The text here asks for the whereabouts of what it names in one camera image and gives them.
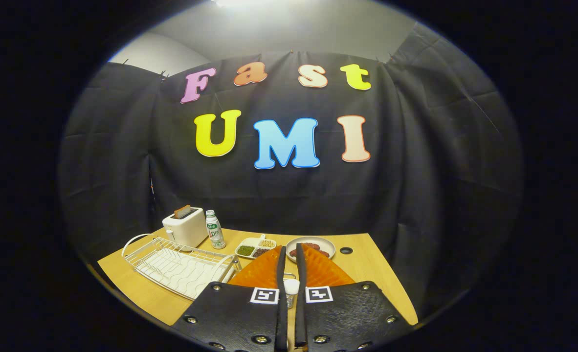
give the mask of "toaster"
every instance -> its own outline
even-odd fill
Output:
[[[191,207],[183,218],[176,218],[175,214],[163,219],[163,227],[168,239],[176,243],[197,247],[206,238],[206,218],[202,208]]]

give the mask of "bottle cap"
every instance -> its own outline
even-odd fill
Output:
[[[300,281],[296,279],[287,279],[284,282],[286,294],[298,294],[300,290]]]

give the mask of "white wire rack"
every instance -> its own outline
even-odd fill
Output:
[[[185,298],[196,299],[211,281],[226,283],[242,269],[235,255],[208,252],[164,238],[154,238],[124,254],[131,242],[148,235],[130,239],[122,249],[122,258],[139,274]]]

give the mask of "ceiling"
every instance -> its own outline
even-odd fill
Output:
[[[262,51],[319,51],[381,62],[415,20],[373,0],[208,0],[151,29],[211,62]]]

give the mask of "blue letter m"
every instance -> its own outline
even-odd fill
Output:
[[[271,160],[271,151],[276,154],[276,160],[282,167],[287,166],[291,152],[295,149],[295,158],[291,161],[294,167],[317,167],[320,160],[315,156],[313,132],[317,120],[313,118],[298,118],[293,123],[289,135],[285,137],[274,120],[263,120],[254,124],[258,131],[258,160],[254,163],[256,169],[272,169],[276,163]]]

